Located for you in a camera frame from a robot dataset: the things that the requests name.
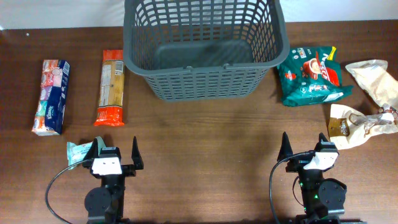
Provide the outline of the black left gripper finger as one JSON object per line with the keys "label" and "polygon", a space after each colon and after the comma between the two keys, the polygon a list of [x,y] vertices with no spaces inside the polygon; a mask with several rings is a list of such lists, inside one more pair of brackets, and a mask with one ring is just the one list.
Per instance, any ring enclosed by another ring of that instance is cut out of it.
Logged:
{"label": "black left gripper finger", "polygon": [[98,140],[94,138],[91,147],[83,158],[82,166],[84,168],[90,168],[95,158],[98,157]]}
{"label": "black left gripper finger", "polygon": [[133,137],[131,159],[133,161],[135,170],[143,170],[144,169],[144,163],[143,163],[143,160],[141,157],[141,153],[139,152],[137,138],[135,136]]}

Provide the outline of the beige brown snack bag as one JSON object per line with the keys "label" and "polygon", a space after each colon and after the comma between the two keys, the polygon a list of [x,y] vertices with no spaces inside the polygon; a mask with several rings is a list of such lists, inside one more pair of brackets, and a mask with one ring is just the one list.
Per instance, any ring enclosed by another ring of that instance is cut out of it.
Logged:
{"label": "beige brown snack bag", "polygon": [[397,110],[383,104],[376,114],[365,115],[349,106],[332,104],[328,134],[337,149],[351,149],[373,136],[397,132]]}

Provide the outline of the blue Kleenex tissue pack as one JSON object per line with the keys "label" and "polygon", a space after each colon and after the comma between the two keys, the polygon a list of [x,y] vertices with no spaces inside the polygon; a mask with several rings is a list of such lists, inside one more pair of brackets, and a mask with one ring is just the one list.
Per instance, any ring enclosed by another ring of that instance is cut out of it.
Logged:
{"label": "blue Kleenex tissue pack", "polygon": [[69,76],[70,64],[66,60],[44,60],[40,98],[32,127],[36,135],[61,135]]}

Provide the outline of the green Nescafe coffee bag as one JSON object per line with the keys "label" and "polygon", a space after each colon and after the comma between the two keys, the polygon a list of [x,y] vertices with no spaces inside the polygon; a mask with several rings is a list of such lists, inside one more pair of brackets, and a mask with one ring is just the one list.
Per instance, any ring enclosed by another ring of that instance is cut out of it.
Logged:
{"label": "green Nescafe coffee bag", "polygon": [[277,66],[282,104],[289,107],[336,102],[352,94],[344,86],[336,47],[297,47]]}

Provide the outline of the beige clear powder bag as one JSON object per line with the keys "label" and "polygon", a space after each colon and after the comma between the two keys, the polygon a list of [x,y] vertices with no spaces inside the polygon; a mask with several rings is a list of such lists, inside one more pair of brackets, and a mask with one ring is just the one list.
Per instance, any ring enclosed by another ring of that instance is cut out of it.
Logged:
{"label": "beige clear powder bag", "polygon": [[386,60],[365,60],[350,63],[345,69],[378,106],[397,109],[397,80],[387,72]]}

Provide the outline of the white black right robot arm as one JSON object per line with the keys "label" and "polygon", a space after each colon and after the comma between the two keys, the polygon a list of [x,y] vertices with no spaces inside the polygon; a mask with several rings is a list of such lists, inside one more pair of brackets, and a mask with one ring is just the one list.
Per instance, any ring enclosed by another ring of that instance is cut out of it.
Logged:
{"label": "white black right robot arm", "polygon": [[323,173],[333,168],[339,156],[335,144],[319,134],[315,148],[293,153],[287,133],[282,134],[282,142],[277,164],[272,168],[270,180],[276,168],[286,163],[285,171],[296,173],[299,182],[303,215],[297,215],[290,223],[362,223],[358,219],[342,219],[345,213],[347,186],[339,180],[324,178]]}

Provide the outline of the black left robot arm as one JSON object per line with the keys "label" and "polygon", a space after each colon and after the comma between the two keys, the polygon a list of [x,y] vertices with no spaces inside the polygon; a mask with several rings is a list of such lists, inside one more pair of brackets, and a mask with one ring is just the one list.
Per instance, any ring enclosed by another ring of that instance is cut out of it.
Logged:
{"label": "black left robot arm", "polygon": [[137,138],[133,138],[131,159],[131,164],[121,164],[118,147],[100,147],[97,139],[93,141],[83,159],[83,167],[89,169],[101,185],[90,190],[85,197],[88,223],[131,223],[123,215],[124,193],[125,179],[136,176],[136,171],[144,168]]}

